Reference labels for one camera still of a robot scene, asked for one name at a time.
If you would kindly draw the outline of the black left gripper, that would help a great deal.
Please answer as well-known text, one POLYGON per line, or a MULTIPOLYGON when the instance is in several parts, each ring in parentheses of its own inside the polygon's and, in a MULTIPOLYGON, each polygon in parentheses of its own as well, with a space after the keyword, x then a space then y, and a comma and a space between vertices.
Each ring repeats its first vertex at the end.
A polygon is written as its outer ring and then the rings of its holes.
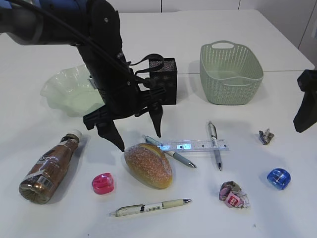
POLYGON ((149 88, 144 86, 151 81, 142 79, 125 66, 118 70, 104 62, 86 62, 86 67, 95 81, 97 90, 105 105, 84 116, 84 124, 88 130, 97 127, 98 135, 114 144, 124 152, 124 142, 114 124, 117 119, 136 117, 148 112, 154 129, 161 138, 161 119, 163 116, 162 102, 166 99, 163 87, 149 88))

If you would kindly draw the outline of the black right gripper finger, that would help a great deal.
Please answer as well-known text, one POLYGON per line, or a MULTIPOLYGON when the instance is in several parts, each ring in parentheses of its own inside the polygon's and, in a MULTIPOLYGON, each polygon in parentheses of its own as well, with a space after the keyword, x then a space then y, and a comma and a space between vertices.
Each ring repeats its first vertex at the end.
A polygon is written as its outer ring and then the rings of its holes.
POLYGON ((304 70, 297 83, 304 97, 293 124, 295 130, 302 133, 317 122, 317 71, 304 70))

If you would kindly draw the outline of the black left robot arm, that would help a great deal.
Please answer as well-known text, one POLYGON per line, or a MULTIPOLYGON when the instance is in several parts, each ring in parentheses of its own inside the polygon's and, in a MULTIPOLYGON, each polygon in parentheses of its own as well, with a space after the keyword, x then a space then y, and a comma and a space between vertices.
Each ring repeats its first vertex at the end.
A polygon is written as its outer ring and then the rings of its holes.
POLYGON ((122 50, 119 13, 106 0, 3 0, 0 30, 20 45, 77 48, 104 101, 87 114, 87 129, 124 150, 115 120, 149 113, 157 136, 166 90, 133 71, 122 50))

